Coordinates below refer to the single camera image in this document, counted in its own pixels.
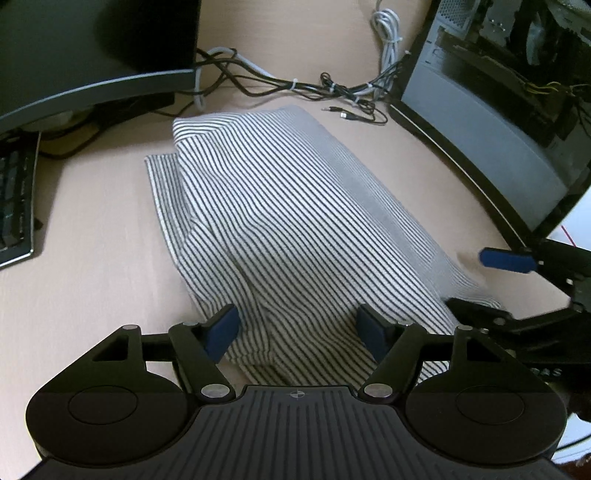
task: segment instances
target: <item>folded cloth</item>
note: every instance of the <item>folded cloth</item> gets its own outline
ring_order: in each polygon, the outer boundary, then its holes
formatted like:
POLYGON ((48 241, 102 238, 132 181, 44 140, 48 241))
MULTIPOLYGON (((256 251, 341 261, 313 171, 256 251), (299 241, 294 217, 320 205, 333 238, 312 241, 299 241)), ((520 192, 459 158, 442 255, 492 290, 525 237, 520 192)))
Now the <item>folded cloth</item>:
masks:
POLYGON ((251 381, 360 386, 375 368, 362 303, 434 333, 457 325, 448 297, 499 307, 302 109, 177 119, 173 133, 176 153, 147 158, 165 240, 205 319, 237 306, 227 356, 251 381))

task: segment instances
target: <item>screw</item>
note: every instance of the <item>screw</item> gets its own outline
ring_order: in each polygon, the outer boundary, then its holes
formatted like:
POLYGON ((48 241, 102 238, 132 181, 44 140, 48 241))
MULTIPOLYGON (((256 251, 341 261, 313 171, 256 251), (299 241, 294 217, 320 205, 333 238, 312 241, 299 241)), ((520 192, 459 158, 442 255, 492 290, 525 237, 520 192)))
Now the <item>screw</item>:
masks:
POLYGON ((394 393, 392 387, 384 383, 370 383, 369 385, 365 385, 363 391, 373 398, 388 398, 394 393))
POLYGON ((211 383, 201 389, 201 394, 208 398, 223 398, 229 393, 230 389, 228 386, 222 385, 221 383, 211 383))

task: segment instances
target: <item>black keyboard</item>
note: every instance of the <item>black keyboard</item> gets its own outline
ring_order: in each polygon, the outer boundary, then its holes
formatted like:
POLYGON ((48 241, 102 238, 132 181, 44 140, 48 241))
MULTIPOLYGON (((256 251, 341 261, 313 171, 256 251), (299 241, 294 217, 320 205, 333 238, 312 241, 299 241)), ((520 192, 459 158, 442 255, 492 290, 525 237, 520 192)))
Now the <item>black keyboard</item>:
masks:
POLYGON ((0 144, 0 268, 33 254, 33 182, 38 134, 0 144))

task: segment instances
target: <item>ridged black surface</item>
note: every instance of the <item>ridged black surface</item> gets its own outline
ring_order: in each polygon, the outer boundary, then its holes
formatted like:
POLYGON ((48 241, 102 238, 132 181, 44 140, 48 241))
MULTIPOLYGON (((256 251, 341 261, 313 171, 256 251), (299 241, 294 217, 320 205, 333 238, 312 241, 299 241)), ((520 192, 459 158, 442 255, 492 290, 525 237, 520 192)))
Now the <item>ridged black surface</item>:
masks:
POLYGON ((187 433, 151 459, 110 469, 54 460, 28 480, 565 480, 547 460, 509 469, 461 465, 418 443, 396 411, 346 387, 248 387, 201 409, 187 433), (290 395, 303 392, 300 398, 290 395))

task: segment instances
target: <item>computer monitor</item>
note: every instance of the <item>computer monitor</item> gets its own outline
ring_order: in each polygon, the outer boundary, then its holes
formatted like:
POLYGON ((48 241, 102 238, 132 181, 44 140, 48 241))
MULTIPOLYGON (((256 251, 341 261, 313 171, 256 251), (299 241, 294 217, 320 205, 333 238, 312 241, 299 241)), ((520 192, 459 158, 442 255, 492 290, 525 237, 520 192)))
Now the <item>computer monitor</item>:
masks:
POLYGON ((0 0, 0 134, 192 89, 199 0, 0 0))

